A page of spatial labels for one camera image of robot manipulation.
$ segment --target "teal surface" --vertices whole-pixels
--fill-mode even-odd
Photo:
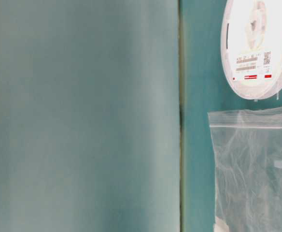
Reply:
[[[0,232],[179,229],[172,0],[0,0]]]
[[[225,79],[220,32],[226,0],[181,0],[183,23],[183,231],[212,232],[214,155],[207,113],[282,106],[276,96],[259,101],[238,97]]]

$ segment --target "zip lock bag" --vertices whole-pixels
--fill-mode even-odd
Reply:
[[[215,232],[282,232],[282,107],[209,113]]]

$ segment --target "dark edge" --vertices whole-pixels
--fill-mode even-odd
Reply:
[[[184,25],[183,0],[178,0],[178,43],[179,43],[179,114],[180,114],[180,231],[184,232]]]
[[[227,24],[227,36],[226,36],[226,47],[228,50],[228,36],[229,36],[229,23]]]

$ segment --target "gray panel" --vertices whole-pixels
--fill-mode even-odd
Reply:
[[[179,228],[175,1],[0,0],[0,232]]]

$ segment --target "plastic bag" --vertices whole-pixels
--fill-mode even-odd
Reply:
[[[282,107],[209,113],[215,228],[282,232]]]

